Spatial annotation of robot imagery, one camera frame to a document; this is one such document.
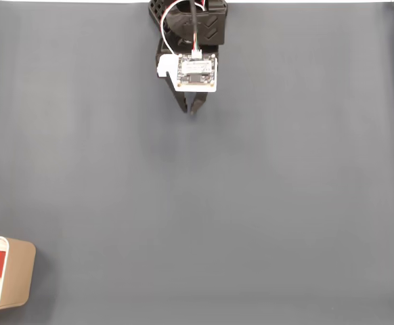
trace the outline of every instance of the gray surface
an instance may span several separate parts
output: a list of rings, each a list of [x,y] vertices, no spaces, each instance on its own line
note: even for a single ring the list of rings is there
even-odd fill
[[[394,5],[231,5],[194,118],[158,38],[0,3],[0,234],[38,248],[0,324],[394,324]]]

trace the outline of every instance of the connector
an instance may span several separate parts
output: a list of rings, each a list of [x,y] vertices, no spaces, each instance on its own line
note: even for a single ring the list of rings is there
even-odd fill
[[[191,58],[201,60],[203,58],[202,50],[201,49],[191,50]]]

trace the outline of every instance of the white wire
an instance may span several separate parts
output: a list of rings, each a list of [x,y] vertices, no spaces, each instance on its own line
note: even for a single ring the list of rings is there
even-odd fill
[[[165,45],[167,45],[167,47],[169,48],[170,52],[173,53],[173,54],[175,54],[175,52],[173,51],[173,49],[171,48],[171,46],[167,43],[167,40],[166,40],[166,38],[165,38],[165,33],[164,33],[164,20],[165,20],[165,18],[167,17],[167,14],[169,13],[169,11],[170,11],[175,5],[177,5],[178,3],[181,3],[182,1],[189,1],[189,0],[176,0],[175,2],[173,2],[172,4],[170,4],[170,6],[165,10],[164,14],[162,15],[161,21],[160,21],[160,23],[159,23],[159,24],[160,24],[160,27],[161,27],[162,39],[164,40]],[[201,4],[196,3],[196,6],[202,8],[202,10],[204,11],[204,7],[203,7]]]

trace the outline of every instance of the black cable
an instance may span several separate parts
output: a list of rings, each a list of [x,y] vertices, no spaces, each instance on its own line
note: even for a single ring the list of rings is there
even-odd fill
[[[196,10],[196,2],[195,0],[190,0],[190,7],[191,7],[191,16],[192,16],[192,27],[194,29],[194,36],[196,42],[196,49],[198,49],[197,43],[197,10]]]

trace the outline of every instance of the white container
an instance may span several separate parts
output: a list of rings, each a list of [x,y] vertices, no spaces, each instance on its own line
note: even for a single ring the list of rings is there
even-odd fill
[[[7,251],[1,276],[0,309],[19,307],[28,301],[36,248],[31,242],[1,237]]]

